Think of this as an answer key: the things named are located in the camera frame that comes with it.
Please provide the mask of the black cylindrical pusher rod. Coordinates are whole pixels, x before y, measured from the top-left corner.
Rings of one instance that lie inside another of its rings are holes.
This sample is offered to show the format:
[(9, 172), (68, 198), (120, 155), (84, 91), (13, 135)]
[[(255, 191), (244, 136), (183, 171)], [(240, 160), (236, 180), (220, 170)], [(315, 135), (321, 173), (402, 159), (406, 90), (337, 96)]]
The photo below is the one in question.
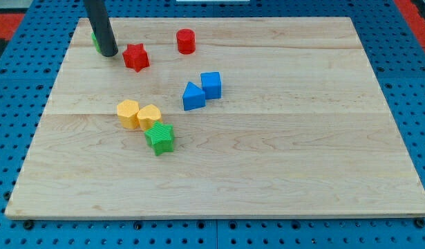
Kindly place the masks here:
[(93, 33), (105, 57), (117, 55), (118, 47), (104, 0), (83, 0)]

